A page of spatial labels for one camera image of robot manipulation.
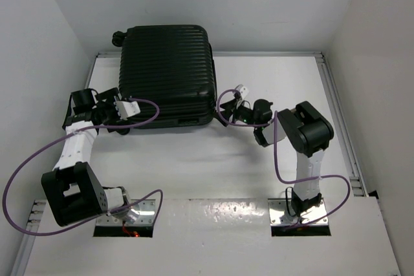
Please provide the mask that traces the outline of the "black hard-shell suitcase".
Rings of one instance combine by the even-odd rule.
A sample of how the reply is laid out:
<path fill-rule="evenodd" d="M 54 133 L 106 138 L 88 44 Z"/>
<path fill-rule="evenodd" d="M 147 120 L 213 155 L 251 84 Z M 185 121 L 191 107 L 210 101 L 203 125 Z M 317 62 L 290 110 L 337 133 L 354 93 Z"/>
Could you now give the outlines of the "black hard-shell suitcase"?
<path fill-rule="evenodd" d="M 207 31 L 199 25 L 151 25 L 113 34 L 121 49 L 118 89 L 140 99 L 133 123 L 157 118 L 147 129 L 209 124 L 215 114 L 217 79 Z"/>

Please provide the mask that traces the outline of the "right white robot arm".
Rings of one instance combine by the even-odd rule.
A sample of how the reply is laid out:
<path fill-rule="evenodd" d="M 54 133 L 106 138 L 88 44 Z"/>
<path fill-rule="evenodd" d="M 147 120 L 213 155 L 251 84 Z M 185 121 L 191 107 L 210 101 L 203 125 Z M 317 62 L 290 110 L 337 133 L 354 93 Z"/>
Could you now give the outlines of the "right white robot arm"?
<path fill-rule="evenodd" d="M 285 213 L 298 218 L 306 210 L 321 202 L 319 177 L 321 161 L 329 142 L 334 137 L 332 125 L 308 101 L 289 110 L 272 111 L 273 103 L 259 99 L 252 108 L 244 107 L 242 100 L 232 99 L 219 104 L 226 121 L 240 121 L 254 128 L 256 142 L 262 147 L 275 146 L 287 138 L 296 151 L 296 180 L 291 182 L 291 199 Z"/>

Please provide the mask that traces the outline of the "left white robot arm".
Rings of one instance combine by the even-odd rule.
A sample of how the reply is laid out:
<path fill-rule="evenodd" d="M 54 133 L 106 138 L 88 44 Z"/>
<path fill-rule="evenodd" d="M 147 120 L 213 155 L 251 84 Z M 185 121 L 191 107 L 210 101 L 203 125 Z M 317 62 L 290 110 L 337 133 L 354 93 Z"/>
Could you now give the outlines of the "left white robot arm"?
<path fill-rule="evenodd" d="M 124 187 L 102 186 L 90 167 L 91 151 L 99 130 L 80 130 L 95 125 L 119 125 L 116 103 L 121 99 L 116 87 L 101 93 L 94 89 L 78 90 L 69 97 L 62 128 L 71 137 L 66 139 L 53 170 L 41 177 L 52 214 L 61 227 L 129 203 Z"/>

